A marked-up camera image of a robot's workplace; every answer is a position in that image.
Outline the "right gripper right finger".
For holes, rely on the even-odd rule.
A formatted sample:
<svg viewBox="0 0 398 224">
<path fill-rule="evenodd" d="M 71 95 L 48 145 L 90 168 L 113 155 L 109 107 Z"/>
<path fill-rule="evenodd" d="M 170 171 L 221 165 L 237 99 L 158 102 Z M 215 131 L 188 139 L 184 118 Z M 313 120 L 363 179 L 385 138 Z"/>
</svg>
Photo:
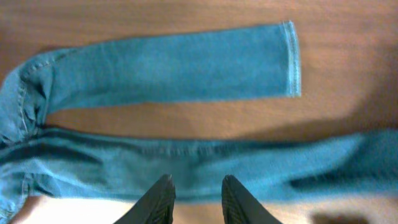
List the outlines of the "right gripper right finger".
<svg viewBox="0 0 398 224">
<path fill-rule="evenodd" d="M 225 224 L 282 224 L 233 175 L 224 177 L 221 195 Z"/>
</svg>

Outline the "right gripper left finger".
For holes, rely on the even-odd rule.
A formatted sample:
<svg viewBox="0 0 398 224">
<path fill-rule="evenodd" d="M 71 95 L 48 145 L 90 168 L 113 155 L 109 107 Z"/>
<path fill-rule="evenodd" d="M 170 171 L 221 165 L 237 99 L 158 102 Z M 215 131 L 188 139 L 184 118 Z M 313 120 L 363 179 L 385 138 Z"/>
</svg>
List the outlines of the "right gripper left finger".
<svg viewBox="0 0 398 224">
<path fill-rule="evenodd" d="M 114 224 L 172 224 L 175 186 L 171 175 L 163 175 Z"/>
</svg>

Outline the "blue denim jeans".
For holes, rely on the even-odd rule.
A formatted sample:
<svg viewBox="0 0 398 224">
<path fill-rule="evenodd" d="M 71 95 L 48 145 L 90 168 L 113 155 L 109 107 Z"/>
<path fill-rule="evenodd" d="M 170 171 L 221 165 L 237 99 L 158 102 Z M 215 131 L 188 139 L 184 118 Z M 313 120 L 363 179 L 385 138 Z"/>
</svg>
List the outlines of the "blue denim jeans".
<svg viewBox="0 0 398 224">
<path fill-rule="evenodd" d="M 136 37 L 37 54 L 1 85 L 1 222 L 29 197 L 136 201 L 170 174 L 181 202 L 221 198 L 235 175 L 259 200 L 397 192 L 397 130 L 309 142 L 194 136 L 186 117 L 146 134 L 93 134 L 47 124 L 69 109 L 292 98 L 301 94 L 299 40 L 285 21 Z"/>
</svg>

